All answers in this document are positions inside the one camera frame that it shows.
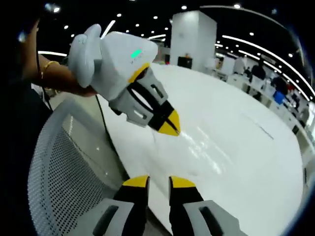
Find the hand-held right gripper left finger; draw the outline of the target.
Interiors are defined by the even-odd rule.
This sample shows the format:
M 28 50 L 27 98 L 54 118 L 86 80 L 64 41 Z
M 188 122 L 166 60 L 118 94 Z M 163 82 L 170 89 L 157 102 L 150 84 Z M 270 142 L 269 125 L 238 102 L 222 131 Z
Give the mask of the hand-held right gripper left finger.
M 77 220 L 75 236 L 141 236 L 148 207 L 150 177 L 125 181 L 113 199 L 105 198 Z

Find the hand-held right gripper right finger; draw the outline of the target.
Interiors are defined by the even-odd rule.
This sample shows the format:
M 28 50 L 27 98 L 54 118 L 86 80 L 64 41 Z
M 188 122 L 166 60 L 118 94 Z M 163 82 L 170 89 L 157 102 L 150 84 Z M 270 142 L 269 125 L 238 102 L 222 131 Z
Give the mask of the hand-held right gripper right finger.
M 174 236 L 244 236 L 239 220 L 204 200 L 188 179 L 169 177 L 169 221 Z

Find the person's left hand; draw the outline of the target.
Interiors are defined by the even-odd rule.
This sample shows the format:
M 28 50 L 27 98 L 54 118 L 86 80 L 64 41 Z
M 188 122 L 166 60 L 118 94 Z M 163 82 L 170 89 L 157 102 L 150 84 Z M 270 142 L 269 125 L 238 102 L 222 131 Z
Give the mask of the person's left hand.
M 64 65 L 50 64 L 43 72 L 43 84 L 47 88 L 69 92 L 82 97 L 91 97 L 97 92 L 91 87 L 81 87 L 72 72 Z

